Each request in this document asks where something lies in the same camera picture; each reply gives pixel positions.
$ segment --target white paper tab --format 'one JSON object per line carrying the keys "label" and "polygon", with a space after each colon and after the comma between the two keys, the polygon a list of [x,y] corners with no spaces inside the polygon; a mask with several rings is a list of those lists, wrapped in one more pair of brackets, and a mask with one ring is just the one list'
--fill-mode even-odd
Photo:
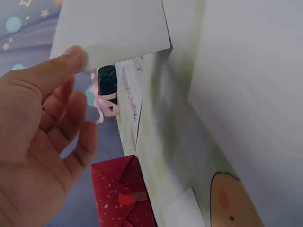
{"label": "white paper tab", "polygon": [[161,0],[64,0],[50,58],[79,45],[91,70],[170,48]]}
{"label": "white paper tab", "polygon": [[188,189],[163,212],[166,227],[205,227],[193,189]]}

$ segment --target yellow star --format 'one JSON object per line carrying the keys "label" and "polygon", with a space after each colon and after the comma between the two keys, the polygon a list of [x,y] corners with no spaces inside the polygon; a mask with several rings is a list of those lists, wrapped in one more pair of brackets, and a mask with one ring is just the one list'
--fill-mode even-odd
{"label": "yellow star", "polygon": [[29,7],[30,3],[32,2],[33,0],[28,0],[27,2],[25,0],[21,0],[20,2],[20,6],[22,5],[25,5],[26,7]]}
{"label": "yellow star", "polygon": [[2,48],[4,51],[7,51],[9,49],[9,43],[4,43]]}
{"label": "yellow star", "polygon": [[47,9],[41,11],[41,16],[42,16],[42,17],[47,17],[48,15],[49,15],[49,12],[48,12]]}

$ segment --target blue circle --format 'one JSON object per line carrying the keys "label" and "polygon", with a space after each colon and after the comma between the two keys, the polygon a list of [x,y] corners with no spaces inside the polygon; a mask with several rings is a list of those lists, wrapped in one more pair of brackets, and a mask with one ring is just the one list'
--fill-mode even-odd
{"label": "blue circle", "polygon": [[95,107],[95,105],[94,105],[95,95],[89,89],[90,88],[88,88],[85,91],[85,95],[86,95],[86,99],[87,99],[87,105],[90,106],[90,107]]}
{"label": "blue circle", "polygon": [[21,20],[18,17],[11,17],[6,22],[6,30],[11,33],[19,31],[21,28]]}
{"label": "blue circle", "polygon": [[14,65],[14,67],[11,69],[11,70],[23,70],[25,69],[25,67],[21,64],[17,64],[17,65]]}

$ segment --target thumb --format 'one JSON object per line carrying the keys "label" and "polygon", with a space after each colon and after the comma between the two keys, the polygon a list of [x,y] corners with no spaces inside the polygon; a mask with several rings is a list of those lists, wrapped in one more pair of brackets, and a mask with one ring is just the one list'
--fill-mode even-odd
{"label": "thumb", "polygon": [[56,88],[74,77],[84,66],[86,54],[79,46],[70,47],[57,58],[16,73],[14,79],[38,88],[42,97],[48,96]]}

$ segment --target black object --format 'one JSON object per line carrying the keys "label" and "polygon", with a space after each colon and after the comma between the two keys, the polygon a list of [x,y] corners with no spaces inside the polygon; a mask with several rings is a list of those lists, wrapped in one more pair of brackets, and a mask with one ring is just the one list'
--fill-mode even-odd
{"label": "black object", "polygon": [[[107,65],[98,69],[99,95],[110,95],[117,92],[117,74],[113,65]],[[114,104],[118,99],[110,100]]]}

